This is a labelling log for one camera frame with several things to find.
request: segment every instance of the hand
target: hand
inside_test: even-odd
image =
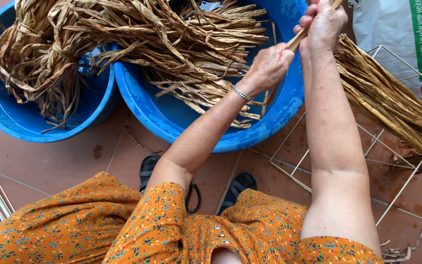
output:
[[[236,87],[248,96],[255,97],[282,82],[294,58],[294,52],[286,47],[286,43],[279,43],[262,49]]]
[[[312,0],[305,15],[299,20],[299,25],[294,27],[298,33],[304,27],[310,27],[308,37],[301,41],[301,53],[332,53],[335,50],[338,36],[348,22],[348,15],[342,6],[338,9],[331,7],[332,0]]]

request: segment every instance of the sleeve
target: sleeve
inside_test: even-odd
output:
[[[184,218],[184,190],[180,185],[154,186],[139,201],[103,263],[179,263]]]
[[[298,263],[369,263],[383,264],[372,249],[339,237],[302,239],[297,249]]]

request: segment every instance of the woman's right hand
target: woman's right hand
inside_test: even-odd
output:
[[[348,22],[348,15],[342,6],[335,10],[331,3],[332,0],[312,0],[299,25],[294,27],[296,34],[304,27],[310,27],[308,37],[301,41],[301,52],[324,54],[335,50],[338,36]]]

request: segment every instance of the sandal strap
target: sandal strap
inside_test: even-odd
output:
[[[240,184],[238,181],[235,180],[230,190],[234,194],[234,196],[237,198],[239,194],[243,192],[245,189],[247,188],[243,187],[242,184]]]
[[[152,171],[140,171],[139,177],[151,177]]]
[[[146,188],[146,186],[148,185],[149,180],[141,183],[141,185],[139,185],[139,191],[142,191],[144,188]]]
[[[231,201],[225,201],[221,204],[221,207],[231,207],[234,206],[235,203],[231,202]]]

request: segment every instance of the white plastic sack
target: white plastic sack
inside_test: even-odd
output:
[[[353,29],[364,51],[384,45],[422,73],[422,0],[349,0]],[[397,79],[416,73],[385,50],[375,59]],[[402,81],[422,99],[422,77]]]

